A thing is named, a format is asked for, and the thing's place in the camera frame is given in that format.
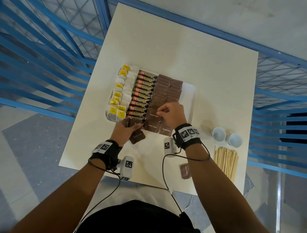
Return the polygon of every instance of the white cup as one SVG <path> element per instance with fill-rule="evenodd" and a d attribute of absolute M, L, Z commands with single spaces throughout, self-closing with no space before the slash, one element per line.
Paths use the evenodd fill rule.
<path fill-rule="evenodd" d="M 233 133 L 227 137 L 227 143 L 235 148 L 238 148 L 242 145 L 243 139 L 237 133 Z"/>
<path fill-rule="evenodd" d="M 225 129 L 223 129 L 222 127 L 216 127 L 212 131 L 212 137 L 218 143 L 221 143 L 221 142 L 225 141 L 225 139 L 226 139 L 226 131 L 225 131 Z"/>

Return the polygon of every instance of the table top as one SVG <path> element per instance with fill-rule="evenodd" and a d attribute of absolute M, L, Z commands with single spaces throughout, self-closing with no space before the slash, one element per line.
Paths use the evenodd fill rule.
<path fill-rule="evenodd" d="M 210 130 L 220 126 L 242 136 L 235 185 L 243 193 L 257 59 L 255 51 L 119 3 L 59 165 L 81 169 L 91 151 L 109 139 L 115 123 L 106 119 L 105 110 L 114 80 L 123 64 L 133 64 L 196 87 L 191 124 L 212 157 Z M 144 133 L 146 139 L 126 143 L 119 158 L 134 157 L 131 181 L 166 188 L 165 136 Z M 165 159 L 166 182 L 175 191 L 197 195 L 192 179 L 181 178 L 183 163 L 183 158 Z"/>

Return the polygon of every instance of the pile of wooden stirrers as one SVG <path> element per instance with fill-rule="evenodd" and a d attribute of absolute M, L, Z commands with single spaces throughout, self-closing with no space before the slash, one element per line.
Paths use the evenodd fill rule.
<path fill-rule="evenodd" d="M 214 162 L 234 183 L 235 173 L 238 166 L 238 155 L 234 150 L 229 150 L 225 147 L 219 147 L 218 150 L 214 147 Z"/>

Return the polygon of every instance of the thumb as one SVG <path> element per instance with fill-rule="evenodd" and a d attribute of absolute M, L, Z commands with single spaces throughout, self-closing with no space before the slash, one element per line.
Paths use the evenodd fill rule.
<path fill-rule="evenodd" d="M 160 116 L 160 117 L 163 117 L 163 118 L 166 116 L 166 114 L 167 114 L 167 113 L 164 112 L 164 111 L 158 111 L 158 112 L 157 112 L 157 115 Z"/>
<path fill-rule="evenodd" d="M 129 127 L 129 129 L 131 129 L 131 131 L 134 132 L 134 131 L 136 131 L 137 129 L 139 129 L 141 127 L 142 127 L 142 124 L 138 123 L 138 124 L 135 124 L 135 125 Z"/>

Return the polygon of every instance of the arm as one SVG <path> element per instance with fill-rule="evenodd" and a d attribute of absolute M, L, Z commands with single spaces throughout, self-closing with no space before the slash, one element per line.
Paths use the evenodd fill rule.
<path fill-rule="evenodd" d="M 166 103 L 158 109 L 157 115 L 164 117 L 172 128 L 187 123 L 179 103 Z M 190 145 L 185 153 L 187 158 L 198 160 L 209 156 L 201 144 Z M 268 233 L 236 186 L 212 159 L 188 160 L 188 164 L 198 197 L 216 232 Z"/>
<path fill-rule="evenodd" d="M 123 146 L 141 124 L 125 128 L 116 123 L 110 139 Z M 103 161 L 91 162 L 106 169 Z M 86 211 L 104 171 L 86 164 L 80 171 L 50 194 L 11 230 L 15 232 L 73 232 Z"/>

